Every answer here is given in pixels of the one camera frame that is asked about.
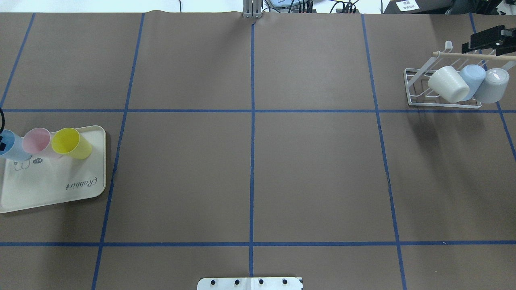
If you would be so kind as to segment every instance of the white wire rack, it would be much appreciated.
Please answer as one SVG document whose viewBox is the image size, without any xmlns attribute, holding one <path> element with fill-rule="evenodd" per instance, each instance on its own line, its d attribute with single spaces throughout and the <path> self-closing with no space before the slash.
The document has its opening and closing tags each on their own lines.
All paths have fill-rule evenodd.
<svg viewBox="0 0 516 290">
<path fill-rule="evenodd" d="M 485 65 L 490 60 L 506 61 L 502 69 L 509 70 L 516 65 L 516 56 L 495 56 L 493 50 L 490 54 L 479 54 L 478 51 L 471 53 L 451 53 L 453 44 L 451 41 L 446 41 L 444 44 L 444 51 L 434 52 L 432 57 L 419 69 L 406 68 L 405 75 L 405 90 L 407 92 L 407 100 L 411 106 L 433 106 L 433 107 L 455 107 L 455 108 L 473 108 L 478 109 L 482 103 L 476 99 L 470 99 L 458 103 L 449 103 L 440 95 L 435 93 L 428 87 L 428 80 L 437 69 L 445 66 L 442 65 L 442 60 L 445 58 L 451 59 L 451 65 L 457 71 L 460 71 L 469 61 L 478 61 L 478 65 Z"/>
</svg>

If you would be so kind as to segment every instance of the tray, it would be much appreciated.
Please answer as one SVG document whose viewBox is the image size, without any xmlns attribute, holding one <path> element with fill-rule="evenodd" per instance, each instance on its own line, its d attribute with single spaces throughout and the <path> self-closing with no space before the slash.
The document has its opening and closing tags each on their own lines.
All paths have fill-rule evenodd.
<svg viewBox="0 0 516 290">
<path fill-rule="evenodd" d="M 106 131 L 100 126 L 77 128 L 92 145 L 91 155 L 78 160 L 68 156 L 5 163 L 0 190 L 0 213 L 92 198 L 106 188 Z"/>
</svg>

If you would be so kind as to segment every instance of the pink cup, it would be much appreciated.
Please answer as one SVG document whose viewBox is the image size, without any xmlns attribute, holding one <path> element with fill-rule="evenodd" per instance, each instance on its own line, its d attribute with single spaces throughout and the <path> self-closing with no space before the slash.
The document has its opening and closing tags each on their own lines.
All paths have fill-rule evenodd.
<svg viewBox="0 0 516 290">
<path fill-rule="evenodd" d="M 30 154 L 37 154 L 41 157 L 51 159 L 60 158 L 62 155 L 58 154 L 52 149 L 50 141 L 52 136 L 45 128 L 34 128 L 27 132 L 23 137 L 22 148 L 25 152 Z"/>
</svg>

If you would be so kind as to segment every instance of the white label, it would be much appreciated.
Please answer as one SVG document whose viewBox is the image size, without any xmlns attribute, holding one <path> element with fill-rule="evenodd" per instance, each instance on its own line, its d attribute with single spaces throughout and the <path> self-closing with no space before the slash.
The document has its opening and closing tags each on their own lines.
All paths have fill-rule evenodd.
<svg viewBox="0 0 516 290">
<path fill-rule="evenodd" d="M 396 5 L 398 5 L 399 11 L 410 11 L 410 10 L 416 10 L 419 9 L 419 6 L 416 3 L 416 0 L 405 0 L 396 2 Z"/>
</svg>

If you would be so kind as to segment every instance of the light blue cup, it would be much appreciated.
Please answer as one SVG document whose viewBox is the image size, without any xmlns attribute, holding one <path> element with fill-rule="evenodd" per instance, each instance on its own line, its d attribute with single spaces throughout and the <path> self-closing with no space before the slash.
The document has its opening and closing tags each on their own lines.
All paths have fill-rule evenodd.
<svg viewBox="0 0 516 290">
<path fill-rule="evenodd" d="M 478 65 L 468 65 L 459 72 L 459 75 L 470 88 L 470 92 L 462 99 L 463 101 L 467 101 L 473 97 L 478 87 L 480 87 L 480 84 L 482 84 L 483 80 L 486 78 L 486 70 Z"/>
<path fill-rule="evenodd" d="M 3 130 L 0 134 L 2 143 L 5 143 L 5 149 L 0 151 L 0 157 L 15 161 L 25 161 L 32 157 L 31 154 L 25 152 L 22 148 L 22 138 L 10 130 Z"/>
</svg>

